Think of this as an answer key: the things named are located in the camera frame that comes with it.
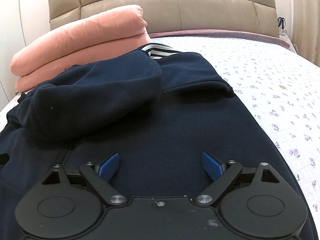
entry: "bed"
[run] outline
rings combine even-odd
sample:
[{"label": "bed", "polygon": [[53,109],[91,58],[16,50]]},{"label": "bed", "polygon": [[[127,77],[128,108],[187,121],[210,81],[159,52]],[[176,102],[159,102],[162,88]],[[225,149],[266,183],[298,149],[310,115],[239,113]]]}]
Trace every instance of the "bed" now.
[{"label": "bed", "polygon": [[[275,0],[49,0],[50,26],[127,4],[143,8],[154,42],[202,54],[233,87],[288,163],[319,230],[320,68],[275,42]],[[1,111],[1,129],[19,96]]]}]

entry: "clothing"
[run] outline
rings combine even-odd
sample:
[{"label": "clothing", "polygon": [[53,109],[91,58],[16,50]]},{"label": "clothing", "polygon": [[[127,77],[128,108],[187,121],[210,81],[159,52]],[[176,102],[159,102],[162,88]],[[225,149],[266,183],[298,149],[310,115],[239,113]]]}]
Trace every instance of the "clothing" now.
[{"label": "clothing", "polygon": [[[75,169],[116,152],[120,169],[110,184],[128,198],[194,198],[211,184],[203,152],[247,167],[270,163],[302,194],[275,145],[200,54],[154,60],[156,52],[141,49],[71,67],[8,113],[0,134],[10,156],[0,168],[1,239],[21,236],[14,208],[50,167]],[[311,217],[301,236],[318,239]]]}]

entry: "white bag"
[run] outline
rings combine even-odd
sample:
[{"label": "white bag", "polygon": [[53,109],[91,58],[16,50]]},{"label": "white bag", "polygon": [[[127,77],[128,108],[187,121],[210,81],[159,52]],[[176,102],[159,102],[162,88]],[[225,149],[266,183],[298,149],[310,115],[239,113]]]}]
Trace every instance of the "white bag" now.
[{"label": "white bag", "polygon": [[292,44],[292,41],[290,40],[289,36],[287,35],[287,31],[284,30],[285,27],[285,20],[282,17],[278,18],[278,27],[279,27],[279,38],[281,40],[286,41],[288,44],[290,44],[289,50],[297,54],[298,50],[296,50],[297,46]]}]

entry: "white bedsheet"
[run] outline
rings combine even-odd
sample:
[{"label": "white bedsheet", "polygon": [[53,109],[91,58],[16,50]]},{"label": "white bedsheet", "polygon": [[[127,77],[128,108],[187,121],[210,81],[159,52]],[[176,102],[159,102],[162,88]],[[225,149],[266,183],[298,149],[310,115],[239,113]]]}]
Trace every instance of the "white bedsheet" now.
[{"label": "white bedsheet", "polygon": [[[202,54],[233,87],[295,174],[320,231],[320,68],[261,41],[211,37],[153,41]],[[1,130],[18,98],[1,111]]]}]

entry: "circular cover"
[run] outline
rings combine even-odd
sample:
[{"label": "circular cover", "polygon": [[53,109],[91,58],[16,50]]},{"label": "circular cover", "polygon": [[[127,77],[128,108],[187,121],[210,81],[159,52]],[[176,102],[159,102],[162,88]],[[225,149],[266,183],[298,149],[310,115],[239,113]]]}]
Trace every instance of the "circular cover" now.
[{"label": "circular cover", "polygon": [[68,190],[50,187],[40,196],[30,195],[30,198],[33,201],[27,197],[17,205],[16,219],[24,231],[39,238],[77,235],[91,227],[102,212],[94,194],[73,187]]},{"label": "circular cover", "polygon": [[297,196],[280,198],[281,194],[259,195],[250,190],[250,186],[244,187],[222,199],[220,214],[231,227],[245,235],[282,238],[301,230],[306,211]]}]

